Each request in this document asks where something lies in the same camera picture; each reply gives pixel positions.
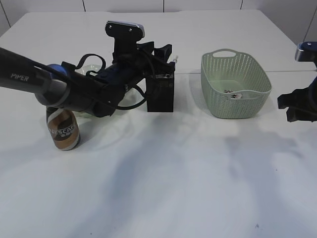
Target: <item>white table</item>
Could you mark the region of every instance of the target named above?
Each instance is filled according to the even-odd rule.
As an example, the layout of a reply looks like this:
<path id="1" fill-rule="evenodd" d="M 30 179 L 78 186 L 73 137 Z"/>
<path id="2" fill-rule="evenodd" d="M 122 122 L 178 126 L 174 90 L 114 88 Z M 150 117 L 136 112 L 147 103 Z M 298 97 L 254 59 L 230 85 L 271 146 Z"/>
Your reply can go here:
<path id="1" fill-rule="evenodd" d="M 295 62 L 296 46 L 258 10 L 28 13 L 0 38 L 0 47 L 44 64 L 77 64 L 86 53 L 100 54 L 110 64 L 108 20 L 143 24 L 142 42 L 172 44 L 179 55 L 176 73 L 200 73 L 201 56 L 222 48 L 250 53 L 265 71 L 315 70 L 313 63 Z"/>
<path id="2" fill-rule="evenodd" d="M 174 113 L 79 118 L 68 152 L 33 95 L 0 88 L 0 237 L 315 238 L 317 124 L 288 123 L 276 98 L 316 73 L 268 76 L 253 119 L 214 118 L 200 75 L 180 74 Z"/>

